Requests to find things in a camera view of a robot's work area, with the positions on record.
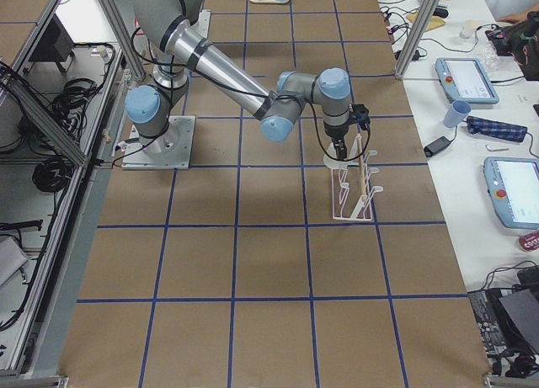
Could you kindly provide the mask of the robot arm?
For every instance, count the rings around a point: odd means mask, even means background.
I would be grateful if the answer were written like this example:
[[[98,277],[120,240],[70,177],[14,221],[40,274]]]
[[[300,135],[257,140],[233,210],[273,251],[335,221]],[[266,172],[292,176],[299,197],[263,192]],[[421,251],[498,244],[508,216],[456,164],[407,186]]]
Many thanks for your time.
[[[217,85],[259,121],[264,137],[282,142],[306,104],[323,111],[323,125],[339,160],[348,156],[344,137],[350,125],[351,90],[347,71],[329,68],[312,75],[283,72],[272,92],[193,27],[205,0],[133,0],[134,14],[151,44],[180,67]]]

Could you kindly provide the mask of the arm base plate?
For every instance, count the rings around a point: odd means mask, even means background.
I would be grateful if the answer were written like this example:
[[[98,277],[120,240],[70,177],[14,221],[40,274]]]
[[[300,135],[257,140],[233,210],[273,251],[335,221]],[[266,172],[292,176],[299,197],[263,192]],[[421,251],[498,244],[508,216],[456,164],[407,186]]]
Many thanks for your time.
[[[140,138],[132,125],[130,138],[136,138],[136,141],[127,144],[127,157],[122,160],[121,167],[125,170],[188,169],[195,121],[194,115],[170,116],[167,131],[146,147],[143,146],[150,140]]]

